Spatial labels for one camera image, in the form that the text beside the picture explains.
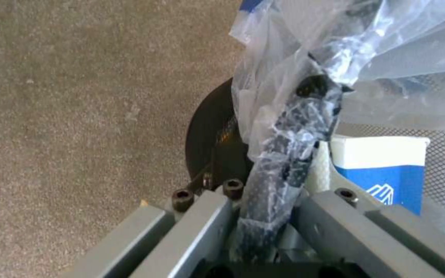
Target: gray metal frame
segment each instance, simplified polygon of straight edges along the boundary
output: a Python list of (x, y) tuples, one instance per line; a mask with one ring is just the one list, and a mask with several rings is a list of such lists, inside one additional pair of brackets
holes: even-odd
[(216, 259), (233, 218), (226, 196), (205, 191), (131, 277), (189, 277), (202, 259)]
[(365, 216), (445, 275), (443, 232), (401, 206), (386, 206)]
[(334, 192), (306, 198), (293, 225), (319, 256), (353, 261), (372, 277), (444, 277)]
[(64, 277), (128, 276), (174, 224), (172, 214), (141, 206), (88, 251)]

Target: blue tape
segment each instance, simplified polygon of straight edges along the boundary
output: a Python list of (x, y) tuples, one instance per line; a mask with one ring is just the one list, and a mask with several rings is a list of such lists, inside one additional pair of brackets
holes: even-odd
[(240, 6), (240, 10), (252, 12), (255, 7), (263, 0), (243, 0)]

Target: clear plastic wrap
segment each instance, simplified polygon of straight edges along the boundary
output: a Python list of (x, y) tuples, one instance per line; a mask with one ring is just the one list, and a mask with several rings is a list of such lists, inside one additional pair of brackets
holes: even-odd
[[(314, 145), (330, 137), (342, 92), (363, 68), (375, 69), (376, 56), (425, 39), (425, 32), (437, 34), (445, 0), (274, 0), (266, 11), (232, 85), (240, 133), (255, 165), (230, 254), (253, 262), (267, 259), (288, 221)], [(295, 93), (317, 76), (326, 84), (319, 97)]]
[(274, 0), (243, 0), (229, 34), (242, 44), (250, 42), (256, 26)]

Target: beige carpet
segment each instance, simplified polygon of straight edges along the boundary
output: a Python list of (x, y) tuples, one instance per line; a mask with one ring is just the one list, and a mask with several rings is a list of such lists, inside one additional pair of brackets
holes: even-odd
[(240, 0), (0, 0), (0, 277), (58, 276), (188, 181)]

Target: bolt hole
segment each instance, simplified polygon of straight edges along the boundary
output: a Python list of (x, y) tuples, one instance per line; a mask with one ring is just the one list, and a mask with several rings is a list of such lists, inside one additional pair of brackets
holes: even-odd
[(178, 198), (187, 198), (189, 196), (190, 196), (190, 194), (186, 191), (180, 191), (180, 192), (176, 193), (176, 197), (178, 197)]
[(229, 181), (228, 186), (230, 188), (236, 188), (236, 187), (240, 186), (240, 183), (238, 181)]
[(346, 191), (346, 190), (341, 190), (340, 194), (341, 194), (341, 196), (346, 197), (346, 198), (353, 197), (353, 193), (351, 193), (350, 191)]

